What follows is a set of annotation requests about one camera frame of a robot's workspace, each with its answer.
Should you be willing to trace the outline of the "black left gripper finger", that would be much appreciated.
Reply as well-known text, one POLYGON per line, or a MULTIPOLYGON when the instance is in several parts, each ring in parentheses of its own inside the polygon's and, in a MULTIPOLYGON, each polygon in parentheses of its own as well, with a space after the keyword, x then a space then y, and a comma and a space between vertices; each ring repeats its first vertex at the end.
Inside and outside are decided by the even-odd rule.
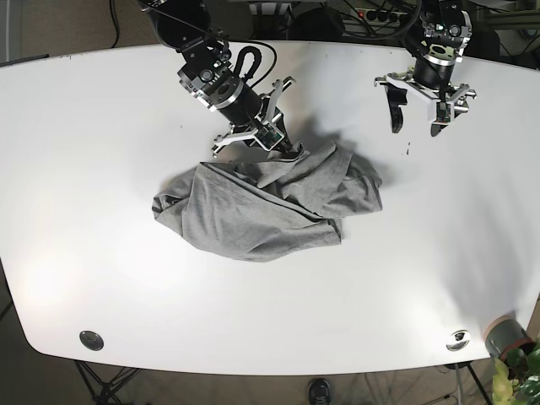
POLYGON ((435 120, 431 123, 430 134, 434 138, 444 130, 453 119, 453 110, 450 105, 438 105, 435 108, 435 120))
POLYGON ((386 97, 391 116, 391 131, 400 132, 403 125, 403 114, 401 107, 408 104, 407 90, 396 86, 386 87, 386 97))

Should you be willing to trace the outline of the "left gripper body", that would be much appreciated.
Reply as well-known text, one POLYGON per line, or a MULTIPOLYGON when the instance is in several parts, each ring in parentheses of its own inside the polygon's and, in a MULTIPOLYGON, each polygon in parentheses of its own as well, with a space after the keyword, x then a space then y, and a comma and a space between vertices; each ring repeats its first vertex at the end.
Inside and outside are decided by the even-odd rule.
POLYGON ((472 33, 472 24, 467 21, 448 25, 427 23, 410 30, 404 36, 403 44, 414 57, 414 65, 403 73, 377 77, 374 85, 385 91, 387 86, 396 86, 408 91, 407 99, 409 95, 421 99, 427 107, 430 127, 435 120, 436 106, 450 105, 453 123, 469 111, 467 100, 477 97, 476 91, 468 84, 454 85, 451 82, 454 68, 462 61, 472 33))

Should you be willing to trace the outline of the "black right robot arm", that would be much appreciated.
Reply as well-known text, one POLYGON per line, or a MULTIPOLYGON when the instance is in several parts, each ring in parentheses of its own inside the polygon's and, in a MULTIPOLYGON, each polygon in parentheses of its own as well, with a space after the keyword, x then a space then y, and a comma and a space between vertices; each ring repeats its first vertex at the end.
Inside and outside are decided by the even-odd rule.
POLYGON ((266 94, 258 94, 257 85, 249 83, 262 64, 263 46, 277 62, 272 46, 245 40, 232 62, 231 40, 211 27, 205 2, 140 1, 138 6, 148 15, 159 42, 183 56, 185 64, 178 71, 181 86, 209 111, 229 121, 228 132, 213 141, 213 156, 238 142, 267 152, 292 149, 278 99, 294 79, 276 80, 266 94))

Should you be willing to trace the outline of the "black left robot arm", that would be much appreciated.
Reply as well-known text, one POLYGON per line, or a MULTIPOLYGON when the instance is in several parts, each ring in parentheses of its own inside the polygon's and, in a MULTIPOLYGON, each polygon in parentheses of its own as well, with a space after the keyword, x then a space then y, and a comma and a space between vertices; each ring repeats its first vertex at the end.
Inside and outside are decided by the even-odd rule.
POLYGON ((468 113, 468 101, 478 97, 470 85, 451 82, 454 69, 463 61, 472 39, 472 21, 458 1, 417 1, 413 6, 403 1, 390 4, 406 15, 392 33, 378 34, 364 16, 357 14, 348 17, 359 22, 364 30, 353 32, 341 28, 340 31, 364 42, 400 40, 414 64, 405 72, 375 78, 375 85, 386 91, 391 131, 401 131, 402 108, 408 104, 408 96, 414 95, 425 103, 430 135, 435 137, 460 115, 468 113))

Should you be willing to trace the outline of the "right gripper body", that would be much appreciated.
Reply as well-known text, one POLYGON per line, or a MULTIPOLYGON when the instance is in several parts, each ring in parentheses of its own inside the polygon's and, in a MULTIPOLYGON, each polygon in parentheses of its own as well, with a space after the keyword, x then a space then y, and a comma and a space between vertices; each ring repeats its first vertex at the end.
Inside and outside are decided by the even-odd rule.
POLYGON ((270 92, 257 94, 248 81, 262 63, 260 49, 243 47, 234 64, 226 46, 184 46, 180 53, 186 59, 178 71, 182 87, 209 111, 217 111, 229 121, 228 132, 213 141, 213 156, 233 143, 266 152, 291 150, 278 99, 294 79, 278 79, 270 92))

